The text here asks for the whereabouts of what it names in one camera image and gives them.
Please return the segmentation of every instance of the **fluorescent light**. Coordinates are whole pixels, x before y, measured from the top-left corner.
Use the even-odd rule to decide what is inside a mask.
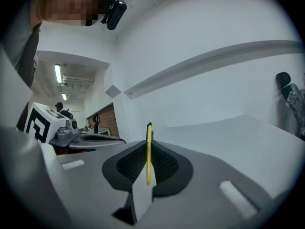
[[[55,73],[56,73],[57,82],[62,83],[62,81],[61,81],[61,66],[59,64],[55,65]]]

